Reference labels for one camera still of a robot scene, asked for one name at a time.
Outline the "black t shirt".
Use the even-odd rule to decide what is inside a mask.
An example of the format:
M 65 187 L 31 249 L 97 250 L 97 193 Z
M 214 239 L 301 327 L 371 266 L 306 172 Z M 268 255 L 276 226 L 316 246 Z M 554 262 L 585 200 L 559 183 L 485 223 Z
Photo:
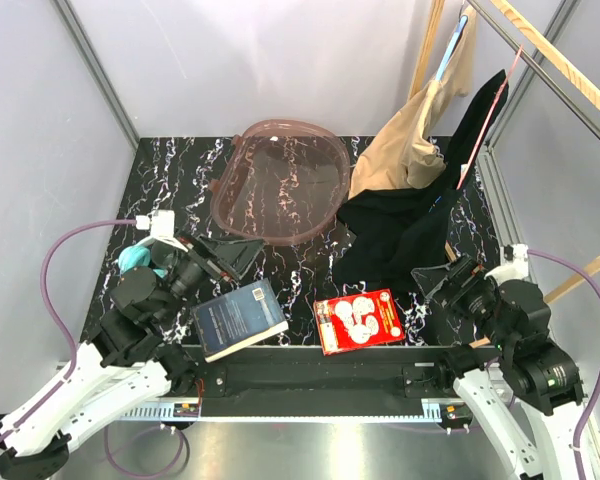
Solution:
M 346 201 L 337 219 L 355 236 L 335 262 L 332 278 L 338 284 L 361 281 L 395 292 L 417 288 L 414 268 L 446 262 L 445 243 L 451 210 L 460 199 L 456 185 L 468 161 L 482 123 L 506 72 L 492 76 L 475 94 L 444 151 L 445 170 L 423 189 L 366 190 Z M 489 128 L 506 104 L 509 85 L 496 106 Z

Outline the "pink wire hanger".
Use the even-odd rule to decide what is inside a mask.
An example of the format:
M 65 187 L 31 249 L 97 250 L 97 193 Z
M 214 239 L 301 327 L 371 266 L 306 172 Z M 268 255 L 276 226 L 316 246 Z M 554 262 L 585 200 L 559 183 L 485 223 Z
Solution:
M 513 72 L 514 72 L 514 70 L 516 68 L 516 65 L 517 65 L 517 63 L 518 63 L 518 61 L 519 61 L 519 59 L 521 57 L 521 54 L 523 53 L 523 50 L 524 50 L 524 47 L 522 45 L 520 45 L 518 47 L 517 51 L 516 51 L 514 60 L 513 60 L 512 64 L 511 64 L 511 66 L 510 66 L 510 68 L 509 68 L 509 70 L 508 70 L 508 72 L 507 72 L 507 74 L 506 74 L 503 82 L 500 84 L 500 86 L 499 86 L 496 94 L 494 95 L 493 101 L 491 102 L 490 108 L 489 108 L 489 110 L 487 112 L 487 115 L 485 116 L 485 119 L 484 119 L 484 121 L 482 123 L 481 129 L 480 129 L 479 134 L 478 134 L 478 136 L 476 138 L 476 142 L 475 142 L 475 144 L 473 146 L 471 154 L 469 155 L 468 161 L 463 165 L 463 168 L 461 169 L 461 175 L 460 175 L 460 178 L 459 178 L 458 183 L 456 185 L 456 190 L 457 191 L 460 191 L 461 188 L 466 183 L 466 179 L 467 179 L 467 177 L 468 177 L 468 175 L 470 173 L 471 168 L 474 165 L 474 161 L 476 160 L 478 151 L 479 151 L 479 149 L 481 147 L 481 143 L 482 143 L 482 141 L 483 141 L 483 139 L 484 139 L 484 137 L 486 135 L 486 132 L 487 132 L 487 130 L 489 128 L 489 123 L 490 123 L 491 118 L 493 116 L 494 110 L 495 110 L 496 106 L 499 103 L 499 100 L 501 98 L 501 95 L 502 95 L 503 91 L 505 90 L 505 88 L 509 84 L 510 77 L 513 74 Z

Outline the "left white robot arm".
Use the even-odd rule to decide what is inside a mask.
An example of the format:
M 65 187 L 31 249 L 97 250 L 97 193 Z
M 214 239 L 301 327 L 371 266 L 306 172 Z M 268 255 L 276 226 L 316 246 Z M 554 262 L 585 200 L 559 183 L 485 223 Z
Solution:
M 162 394 L 197 388 L 197 366 L 164 329 L 210 281 L 240 281 L 261 240 L 181 233 L 120 257 L 112 308 L 73 347 L 69 362 L 21 407 L 0 415 L 0 477 L 47 479 L 80 443 Z

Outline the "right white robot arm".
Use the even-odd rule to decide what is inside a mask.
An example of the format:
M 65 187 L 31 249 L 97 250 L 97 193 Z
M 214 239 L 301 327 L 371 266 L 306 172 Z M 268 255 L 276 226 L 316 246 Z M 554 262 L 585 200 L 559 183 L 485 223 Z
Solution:
M 495 348 L 490 359 L 520 400 L 534 436 L 525 435 L 497 397 L 476 345 L 443 353 L 434 365 L 434 384 L 467 405 L 509 478 L 583 479 L 589 468 L 573 438 L 584 412 L 579 369 L 550 339 L 550 307 L 528 275 L 522 244 L 506 247 L 500 265 L 490 271 L 460 256 L 412 272 L 426 300 L 470 321 Z

